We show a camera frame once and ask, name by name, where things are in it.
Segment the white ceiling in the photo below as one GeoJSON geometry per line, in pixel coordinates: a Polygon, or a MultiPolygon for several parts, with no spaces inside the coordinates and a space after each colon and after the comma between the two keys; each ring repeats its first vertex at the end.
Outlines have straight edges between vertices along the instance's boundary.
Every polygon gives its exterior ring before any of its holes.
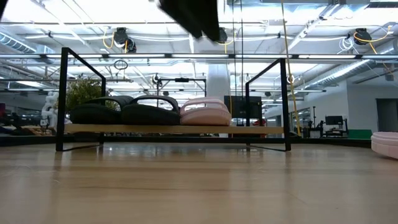
{"type": "MultiPolygon", "coordinates": [[[[235,11],[232,15],[231,9],[223,13],[219,13],[221,26],[226,28],[229,40],[233,40],[233,30],[239,31],[239,36],[235,43],[229,44],[226,49],[224,45],[214,44],[203,38],[194,40],[190,46],[189,35],[178,24],[171,24],[174,21],[164,14],[153,2],[148,0],[46,0],[43,1],[45,9],[40,8],[31,0],[9,0],[9,4],[4,12],[2,22],[0,24],[0,32],[6,31],[15,37],[24,40],[27,44],[41,44],[53,49],[56,53],[60,53],[62,47],[70,47],[80,54],[101,53],[104,54],[105,49],[103,40],[86,40],[84,45],[79,40],[70,40],[73,36],[71,33],[77,34],[81,38],[102,37],[104,32],[111,35],[117,27],[127,27],[127,31],[137,45],[137,53],[216,53],[223,54],[225,50],[229,54],[280,54],[285,49],[284,39],[266,39],[272,36],[284,33],[282,26],[282,14],[280,7],[250,7],[244,10],[235,11]],[[66,26],[59,24],[60,21],[67,23],[66,26]],[[69,39],[59,37],[43,37],[38,39],[27,39],[37,35],[61,35],[69,39]]],[[[286,12],[287,35],[290,37],[289,43],[299,34],[309,21],[317,19],[326,6],[319,6],[315,9],[306,9],[301,7],[294,12],[286,12]]],[[[367,28],[368,32],[374,39],[383,37],[386,34],[386,24],[395,24],[398,21],[396,16],[398,9],[361,9],[351,10],[349,6],[342,7],[337,13],[327,20],[321,21],[314,29],[301,39],[301,41],[293,47],[289,53],[291,54],[337,54],[341,52],[339,47],[340,39],[337,37],[345,37],[347,33],[353,33],[355,28],[367,28]]],[[[393,33],[377,43],[375,46],[381,45],[398,34],[398,26],[392,26],[393,33]]],[[[105,40],[108,45],[111,39],[105,40]]],[[[369,45],[355,45],[359,53],[369,52],[369,45]]],[[[123,50],[117,47],[107,49],[110,53],[121,53],[123,50]]],[[[0,52],[17,53],[15,50],[0,46],[0,52]]],[[[227,62],[230,75],[235,74],[235,63],[227,62]]],[[[195,71],[200,78],[202,73],[206,75],[208,71],[208,63],[202,61],[195,63],[195,71]]],[[[254,76],[262,69],[266,68],[269,63],[247,62],[243,65],[243,73],[254,76]]],[[[291,71],[295,77],[313,78],[320,75],[320,71],[326,71],[338,65],[338,63],[325,63],[320,65],[322,68],[312,69],[316,63],[295,63],[291,64],[291,71]]],[[[105,75],[110,76],[103,66],[96,66],[97,70],[102,71],[105,75]]],[[[139,71],[149,82],[153,74],[158,73],[163,77],[194,77],[193,64],[191,62],[177,63],[172,66],[137,66],[139,71]]],[[[43,73],[43,68],[29,67],[31,70],[43,73]]],[[[68,69],[72,75],[81,73],[90,73],[85,67],[70,67],[68,69]]],[[[242,65],[240,61],[236,62],[236,73],[241,74],[242,65]]],[[[259,79],[254,86],[280,86],[279,81],[280,68],[274,67],[259,79]]],[[[142,77],[138,75],[131,67],[124,71],[124,76],[134,80],[134,83],[128,84],[136,88],[150,88],[144,82],[142,77]]],[[[113,83],[112,85],[125,85],[125,83],[113,83]]],[[[194,88],[194,84],[186,84],[185,88],[194,88]]]]}

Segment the wall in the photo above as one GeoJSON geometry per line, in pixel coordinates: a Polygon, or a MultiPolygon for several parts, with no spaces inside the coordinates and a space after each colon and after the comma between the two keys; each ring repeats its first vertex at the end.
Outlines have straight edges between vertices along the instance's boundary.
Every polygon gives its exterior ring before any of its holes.
{"type": "MultiPolygon", "coordinates": [[[[315,106],[315,116],[317,124],[321,120],[325,120],[325,116],[339,116],[342,115],[343,118],[349,116],[348,113],[348,97],[347,97],[347,83],[342,81],[338,86],[326,87],[325,93],[309,93],[304,101],[297,101],[297,110],[311,108],[311,118],[313,118],[312,107],[315,106]]],[[[293,103],[289,102],[289,112],[294,110],[293,103]]],[[[265,117],[270,118],[276,115],[282,114],[282,106],[269,109],[265,117]]]]}
{"type": "Polygon", "coordinates": [[[349,128],[378,131],[376,99],[398,98],[397,93],[392,85],[348,85],[349,128]]]}
{"type": "Polygon", "coordinates": [[[42,110],[46,95],[29,93],[28,96],[21,96],[19,93],[0,93],[0,103],[6,104],[6,109],[14,112],[15,107],[42,110]]]}

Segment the black object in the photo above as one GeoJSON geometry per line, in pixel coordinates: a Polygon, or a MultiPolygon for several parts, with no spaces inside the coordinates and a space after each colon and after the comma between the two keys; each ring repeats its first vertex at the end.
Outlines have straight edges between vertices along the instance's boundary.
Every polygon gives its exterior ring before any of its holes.
{"type": "Polygon", "coordinates": [[[179,125],[180,109],[177,101],[169,96],[139,96],[123,108],[121,119],[123,124],[179,125]],[[140,105],[140,100],[164,100],[170,103],[173,109],[170,111],[156,106],[140,105]]]}
{"type": "Polygon", "coordinates": [[[127,35],[127,29],[125,27],[116,28],[113,39],[119,45],[127,44],[128,53],[137,52],[136,43],[131,38],[129,38],[129,36],[127,35]]]}
{"type": "Polygon", "coordinates": [[[74,124],[122,124],[121,112],[107,108],[105,101],[113,101],[122,109],[133,100],[131,96],[104,96],[76,106],[70,112],[74,124]]]}
{"type": "Polygon", "coordinates": [[[8,0],[2,0],[2,1],[0,1],[0,20],[1,20],[1,18],[2,18],[2,14],[3,14],[3,12],[4,12],[5,8],[6,8],[7,1],[8,1],[8,0]]]}
{"type": "Polygon", "coordinates": [[[220,39],[216,42],[219,44],[225,44],[227,40],[228,36],[226,35],[225,29],[223,27],[220,27],[220,39]]]}
{"type": "Polygon", "coordinates": [[[316,120],[315,120],[315,119],[317,118],[317,117],[315,116],[315,108],[316,108],[316,106],[313,106],[313,107],[312,107],[312,109],[313,109],[313,126],[314,126],[314,128],[315,128],[315,124],[317,123],[316,120]]]}
{"type": "MultiPolygon", "coordinates": [[[[249,118],[262,118],[261,96],[250,96],[250,115],[249,118]]],[[[224,96],[224,104],[231,113],[232,118],[247,118],[246,116],[246,99],[244,96],[224,96]]]]}
{"type": "MultiPolygon", "coordinates": [[[[357,28],[355,31],[356,31],[355,37],[362,39],[362,40],[372,40],[372,37],[366,31],[366,28],[357,28]]],[[[366,45],[367,44],[367,42],[360,41],[357,38],[354,38],[355,44],[358,44],[358,45],[366,45]]]]}
{"type": "Polygon", "coordinates": [[[195,38],[220,41],[217,0],[160,0],[160,8],[195,38]]]}
{"type": "Polygon", "coordinates": [[[342,116],[326,116],[325,121],[326,125],[343,125],[342,116]]]}

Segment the white column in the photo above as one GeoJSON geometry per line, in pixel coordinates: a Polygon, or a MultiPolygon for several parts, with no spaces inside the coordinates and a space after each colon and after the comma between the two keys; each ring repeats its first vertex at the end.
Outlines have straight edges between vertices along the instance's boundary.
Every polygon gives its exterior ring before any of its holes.
{"type": "Polygon", "coordinates": [[[231,91],[227,64],[209,64],[207,74],[207,96],[217,97],[224,102],[224,96],[231,91]]]}

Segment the monitor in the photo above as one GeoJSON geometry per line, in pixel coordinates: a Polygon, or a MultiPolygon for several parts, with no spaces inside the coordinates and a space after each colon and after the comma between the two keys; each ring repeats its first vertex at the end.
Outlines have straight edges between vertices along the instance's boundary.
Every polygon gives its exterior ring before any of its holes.
{"type": "MultiPolygon", "coordinates": [[[[232,114],[232,118],[246,118],[246,99],[244,96],[224,96],[224,104],[232,114]]],[[[250,118],[262,116],[261,96],[250,96],[250,118]]]]}
{"type": "Polygon", "coordinates": [[[343,125],[343,116],[326,116],[326,125],[343,125]]]}

